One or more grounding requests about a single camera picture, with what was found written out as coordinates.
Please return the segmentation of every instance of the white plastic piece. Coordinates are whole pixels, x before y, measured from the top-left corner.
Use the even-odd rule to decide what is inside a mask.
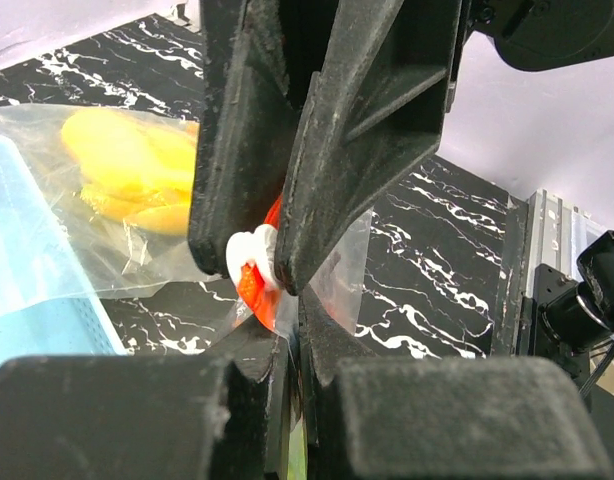
[[[274,274],[274,252],[278,230],[264,223],[256,228],[254,237],[254,259],[260,276],[265,280],[265,290],[280,290],[280,282]]]
[[[265,281],[265,290],[280,289],[280,282],[274,275],[274,251],[278,231],[271,225],[260,225],[254,233],[238,232],[227,242],[225,252],[227,271],[234,285],[238,287],[242,278],[242,267],[256,265]]]

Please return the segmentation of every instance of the light blue plastic bin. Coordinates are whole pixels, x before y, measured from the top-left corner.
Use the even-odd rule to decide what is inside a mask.
[[[11,237],[24,234],[17,229],[25,228],[30,219],[40,226],[28,234],[42,238],[34,242],[35,248],[17,249]],[[34,298],[52,296],[52,282],[38,289],[32,265],[36,269],[58,266],[56,282],[79,282],[72,283],[72,288],[78,285],[78,291],[93,291],[18,149],[0,136],[0,301],[32,305],[0,316],[0,365],[27,355],[126,354],[96,295],[34,302]]]

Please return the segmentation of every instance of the black marble surface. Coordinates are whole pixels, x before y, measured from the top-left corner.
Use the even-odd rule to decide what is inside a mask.
[[[200,42],[147,17],[1,71],[0,105],[110,105],[197,120]],[[415,358],[483,357],[494,338],[508,350],[513,332],[497,319],[513,307],[505,293],[520,255],[504,257],[522,238],[522,215],[511,214],[522,207],[444,160],[419,165],[375,206],[356,335],[381,354]],[[104,305],[130,353],[194,354],[214,342],[235,299],[219,281]]]

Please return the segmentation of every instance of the wall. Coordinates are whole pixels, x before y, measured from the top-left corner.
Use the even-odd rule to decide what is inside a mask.
[[[0,69],[155,11],[172,0],[0,0]]]
[[[545,188],[614,227],[614,58],[544,73],[466,45],[440,154],[528,198]]]

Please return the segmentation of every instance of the yellow object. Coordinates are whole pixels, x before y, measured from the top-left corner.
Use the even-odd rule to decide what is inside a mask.
[[[119,111],[84,108],[67,119],[61,137],[88,182],[80,198],[94,212],[185,235],[199,129],[193,123],[185,130],[141,124]]]

